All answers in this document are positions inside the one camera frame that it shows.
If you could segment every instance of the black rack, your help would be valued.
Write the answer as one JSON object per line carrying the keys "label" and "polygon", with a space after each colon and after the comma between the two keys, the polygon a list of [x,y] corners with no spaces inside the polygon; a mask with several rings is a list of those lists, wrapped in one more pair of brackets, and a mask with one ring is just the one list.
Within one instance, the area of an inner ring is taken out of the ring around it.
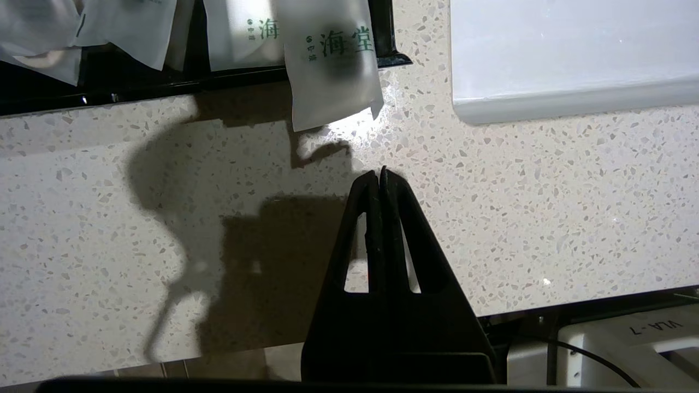
{"label": "black rack", "polygon": [[[396,49],[391,0],[368,0],[379,67],[411,64]],[[140,101],[287,79],[283,66],[211,72],[203,1],[196,0],[183,72],[157,71],[114,45],[82,50],[78,86],[0,62],[0,115]]]}

